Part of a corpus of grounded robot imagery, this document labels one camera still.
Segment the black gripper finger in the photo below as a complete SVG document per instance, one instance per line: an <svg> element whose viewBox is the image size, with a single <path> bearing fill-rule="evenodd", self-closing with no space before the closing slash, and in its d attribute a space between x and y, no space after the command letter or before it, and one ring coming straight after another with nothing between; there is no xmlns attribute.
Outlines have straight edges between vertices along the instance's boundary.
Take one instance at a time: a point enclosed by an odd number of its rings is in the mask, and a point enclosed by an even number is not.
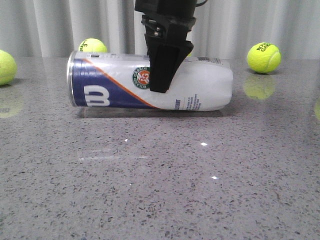
<svg viewBox="0 0 320 240"><path fill-rule="evenodd" d="M150 60L164 60L164 37L165 27L157 22L144 22L145 42Z"/></svg>
<svg viewBox="0 0 320 240"><path fill-rule="evenodd" d="M194 45L186 40L185 28L171 24L165 29L163 42L164 60L150 60L149 88L153 92L165 93L187 55Z"/></svg>

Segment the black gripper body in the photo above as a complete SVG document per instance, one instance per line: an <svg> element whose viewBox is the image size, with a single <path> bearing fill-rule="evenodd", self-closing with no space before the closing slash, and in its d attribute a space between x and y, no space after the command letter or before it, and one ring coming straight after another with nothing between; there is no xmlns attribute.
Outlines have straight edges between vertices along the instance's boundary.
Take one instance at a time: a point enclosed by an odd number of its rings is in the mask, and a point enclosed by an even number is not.
<svg viewBox="0 0 320 240"><path fill-rule="evenodd" d="M141 12L166 30L170 24L190 32L195 25L195 0L136 0L134 10Z"/></svg>

